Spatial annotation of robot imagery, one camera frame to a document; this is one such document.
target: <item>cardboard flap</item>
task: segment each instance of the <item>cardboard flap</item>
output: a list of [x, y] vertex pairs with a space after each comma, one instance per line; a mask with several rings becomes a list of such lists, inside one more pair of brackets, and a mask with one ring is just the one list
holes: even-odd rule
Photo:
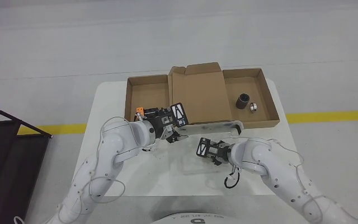
[[136, 76], [129, 77], [128, 81], [132, 86], [168, 83], [168, 76], [166, 74], [159, 74], [155, 76]]
[[202, 74], [221, 71], [222, 69], [218, 62], [211, 62], [205, 64], [191, 64], [186, 67], [185, 74]]
[[169, 76], [171, 76], [173, 73], [178, 73], [178, 74], [184, 74], [185, 73], [186, 68], [185, 67], [176, 67], [173, 66], [172, 69], [170, 69], [169, 72]]
[[218, 63], [194, 64], [182, 71], [182, 67], [172, 69], [172, 102], [183, 104], [190, 124], [232, 120]]
[[168, 75], [169, 104], [173, 105], [173, 76]]
[[224, 78], [257, 77], [260, 72], [260, 68], [230, 69], [223, 70], [223, 75]]
[[279, 114], [277, 113], [276, 106], [274, 100], [272, 99], [271, 92], [267, 85], [266, 79], [263, 76], [262, 70], [259, 71], [257, 75], [257, 80], [261, 86], [262, 97], [266, 102], [267, 111], [270, 115], [271, 120], [280, 120]]

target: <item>cardboard box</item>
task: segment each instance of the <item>cardboard box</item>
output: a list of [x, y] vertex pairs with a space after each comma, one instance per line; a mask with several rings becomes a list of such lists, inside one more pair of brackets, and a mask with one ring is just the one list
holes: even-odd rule
[[168, 108], [170, 105], [168, 76], [166, 74], [128, 78], [125, 119], [133, 121], [136, 109], [139, 107], [145, 109]]
[[[257, 104], [256, 112], [249, 104], [243, 110], [236, 108], [242, 93], [250, 96], [249, 104]], [[222, 71], [215, 62], [173, 67], [169, 75], [128, 78], [126, 119], [133, 120], [138, 107], [167, 108], [177, 102], [183, 104], [191, 124], [180, 129], [186, 134], [226, 132], [242, 123], [245, 128], [268, 128], [280, 122], [260, 68]]]

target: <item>floor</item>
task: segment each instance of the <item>floor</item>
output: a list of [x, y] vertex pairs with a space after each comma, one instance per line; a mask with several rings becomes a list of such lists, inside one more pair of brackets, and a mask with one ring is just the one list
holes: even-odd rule
[[[356, 21], [354, 0], [1, 1], [0, 108], [33, 125], [86, 123], [102, 82], [219, 62], [261, 67], [286, 113], [358, 110]], [[358, 214], [358, 122], [290, 128], [305, 172]], [[82, 138], [51, 140], [26, 223], [46, 219], [65, 196]], [[150, 223], [189, 210], [305, 223], [269, 195], [123, 197], [98, 206], [88, 223]]]

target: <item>black metal frame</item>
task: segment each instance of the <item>black metal frame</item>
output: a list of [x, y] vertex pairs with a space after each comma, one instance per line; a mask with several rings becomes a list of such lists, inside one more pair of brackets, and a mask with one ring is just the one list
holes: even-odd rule
[[[12, 223], [14, 216], [25, 219], [41, 164], [53, 136], [2, 110], [10, 119], [0, 121], [0, 223]], [[20, 126], [39, 134], [18, 136]]]

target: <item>yellow tape stripe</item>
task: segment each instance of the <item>yellow tape stripe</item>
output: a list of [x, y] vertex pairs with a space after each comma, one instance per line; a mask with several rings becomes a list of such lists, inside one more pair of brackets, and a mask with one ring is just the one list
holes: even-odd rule
[[[315, 122], [347, 122], [357, 121], [358, 111], [338, 111], [338, 112], [318, 112], [286, 114], [289, 124], [315, 123]], [[41, 125], [37, 126], [41, 130], [53, 135], [57, 134], [83, 134], [87, 124], [60, 124], [60, 125]], [[33, 130], [21, 127], [18, 134], [34, 134]]]
[[358, 120], [358, 111], [286, 114], [289, 124], [315, 122], [349, 122]]
[[[37, 128], [50, 133], [52, 135], [57, 134], [83, 134], [86, 131], [87, 124], [59, 124], [59, 125], [41, 125], [37, 126]], [[23, 134], [35, 134], [36, 131], [21, 126], [20, 130], [18, 130], [19, 135]]]

